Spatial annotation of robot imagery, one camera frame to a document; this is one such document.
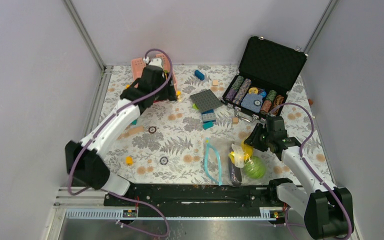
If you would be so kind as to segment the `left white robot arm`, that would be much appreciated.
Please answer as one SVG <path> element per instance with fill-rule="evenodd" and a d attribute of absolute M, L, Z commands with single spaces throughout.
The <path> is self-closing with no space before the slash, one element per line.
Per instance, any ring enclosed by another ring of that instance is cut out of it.
<path fill-rule="evenodd" d="M 116 199 L 124 206 L 134 202 L 135 192 L 130 188 L 130 181 L 111 172 L 104 159 L 119 135 L 154 101 L 168 99 L 163 90 L 170 79 L 161 65 L 149 63 L 141 77 L 121 93 L 115 107 L 91 133 L 79 142 L 71 140 L 66 144 L 67 190 L 71 195 L 82 193 L 72 190 L 72 182 L 76 179 L 86 190 L 93 188 L 116 194 Z"/>

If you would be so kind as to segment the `pink plastic basket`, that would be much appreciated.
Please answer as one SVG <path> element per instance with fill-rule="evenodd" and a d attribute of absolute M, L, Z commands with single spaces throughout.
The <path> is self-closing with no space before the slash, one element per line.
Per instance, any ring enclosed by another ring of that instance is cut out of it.
<path fill-rule="evenodd" d="M 155 56 L 151 56 L 152 58 L 161 58 L 163 60 L 163 70 L 165 72 L 165 75 L 168 76 L 170 74 L 170 63 L 167 59 L 167 57 L 162 54 L 158 53 Z M 142 58 L 135 58 L 131 61 L 131 73 L 133 80 L 136 80 L 137 78 L 140 78 L 142 76 L 143 69 L 146 67 L 146 64 L 143 62 Z M 176 89 L 176 95 L 177 95 L 177 100 L 179 100 L 179 95 L 178 95 L 178 89 L 177 89 L 177 79 L 174 73 L 171 74 L 171 78 L 173 78 L 174 84 L 175 84 L 175 89 Z"/>

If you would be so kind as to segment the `purple fake eggplant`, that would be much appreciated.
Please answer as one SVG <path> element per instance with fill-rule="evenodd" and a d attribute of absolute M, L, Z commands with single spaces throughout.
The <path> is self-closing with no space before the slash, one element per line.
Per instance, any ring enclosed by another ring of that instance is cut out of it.
<path fill-rule="evenodd" d="M 241 169 L 236 167 L 235 164 L 233 163 L 234 156 L 232 154 L 229 154 L 228 157 L 229 157 L 228 173 L 229 173 L 231 184 L 234 187 L 239 187 L 242 185 Z"/>

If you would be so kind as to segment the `green fake cabbage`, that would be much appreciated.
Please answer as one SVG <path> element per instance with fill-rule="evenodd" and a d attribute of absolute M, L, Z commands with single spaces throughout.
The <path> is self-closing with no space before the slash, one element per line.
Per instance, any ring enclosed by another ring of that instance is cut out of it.
<path fill-rule="evenodd" d="M 261 179 L 266 173 L 266 166 L 261 158 L 252 156 L 245 161 L 243 171 L 251 179 Z"/>

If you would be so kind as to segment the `yellow fake banana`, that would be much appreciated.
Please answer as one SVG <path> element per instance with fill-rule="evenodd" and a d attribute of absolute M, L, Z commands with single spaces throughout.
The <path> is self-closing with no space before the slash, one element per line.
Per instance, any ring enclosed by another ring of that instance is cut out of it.
<path fill-rule="evenodd" d="M 235 142 L 231 144 L 229 154 L 234 156 L 234 165 L 238 168 L 243 168 L 245 161 L 253 156 L 253 150 L 253 147 L 244 141 L 241 143 Z"/>

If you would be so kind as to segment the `clear zip top bag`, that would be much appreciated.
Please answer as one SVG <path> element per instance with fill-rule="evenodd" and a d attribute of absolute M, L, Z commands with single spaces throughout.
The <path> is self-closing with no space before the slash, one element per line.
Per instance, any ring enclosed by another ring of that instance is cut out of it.
<path fill-rule="evenodd" d="M 207 137 L 203 143 L 203 170 L 216 185 L 241 187 L 262 181 L 267 168 L 253 147 L 226 138 Z"/>

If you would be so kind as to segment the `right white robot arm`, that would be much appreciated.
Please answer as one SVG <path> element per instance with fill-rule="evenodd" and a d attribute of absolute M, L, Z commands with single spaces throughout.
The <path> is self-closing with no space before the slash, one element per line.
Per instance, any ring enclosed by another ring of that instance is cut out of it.
<path fill-rule="evenodd" d="M 352 193 L 324 178 L 305 159 L 302 144 L 288 136 L 281 116 L 269 116 L 264 124 L 256 124 L 244 143 L 255 150 L 275 154 L 303 188 L 299 189 L 288 178 L 270 180 L 266 198 L 271 205 L 285 203 L 299 213 L 308 234 L 315 240 L 351 236 L 355 229 Z"/>

